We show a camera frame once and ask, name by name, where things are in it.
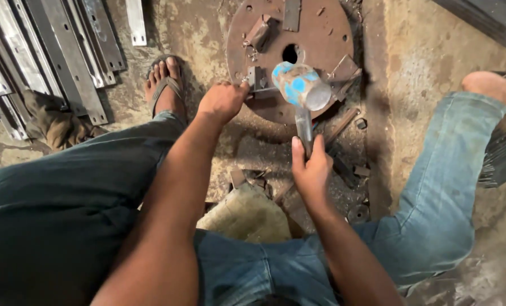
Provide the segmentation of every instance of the bare foot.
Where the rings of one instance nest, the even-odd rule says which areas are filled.
[[[160,63],[155,64],[153,70],[149,73],[149,80],[146,80],[144,83],[146,101],[151,102],[158,82],[167,76],[174,78],[179,84],[180,88],[183,89],[180,67],[177,64],[177,60],[174,57],[169,57],[166,59],[166,62],[161,61]],[[166,86],[162,91],[161,96],[158,98],[155,105],[154,114],[158,114],[162,110],[172,111],[175,114],[186,118],[183,101],[181,101],[181,99],[170,88],[170,86]]]
[[[470,73],[462,80],[466,92],[486,95],[506,105],[506,78],[488,71]]]

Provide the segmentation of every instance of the person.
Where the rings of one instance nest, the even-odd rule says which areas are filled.
[[[307,163],[294,138],[317,235],[246,243],[195,225],[217,139],[249,87],[214,85],[186,126],[180,66],[161,58],[145,82],[150,122],[0,169],[0,305],[401,305],[397,289],[454,268],[474,244],[506,80],[479,72],[462,85],[436,107],[394,216],[347,224],[327,195],[323,138]]]

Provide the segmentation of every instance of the jeans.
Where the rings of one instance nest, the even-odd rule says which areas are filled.
[[[399,211],[354,226],[399,290],[453,269],[474,244],[484,151],[506,106],[473,93],[439,102]],[[0,169],[0,305],[86,305],[107,277],[158,166],[185,125],[169,112]],[[266,295],[337,303],[317,235],[253,244],[198,230],[199,303]]]

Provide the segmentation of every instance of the center hole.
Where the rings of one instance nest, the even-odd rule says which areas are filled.
[[[290,44],[283,49],[283,61],[288,61],[291,64],[296,64],[298,60],[298,46],[295,44]]]

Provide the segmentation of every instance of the blue painted hammer head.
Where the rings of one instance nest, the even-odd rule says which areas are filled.
[[[308,65],[284,61],[272,71],[272,81],[285,101],[313,112],[324,108],[332,97],[330,86]]]

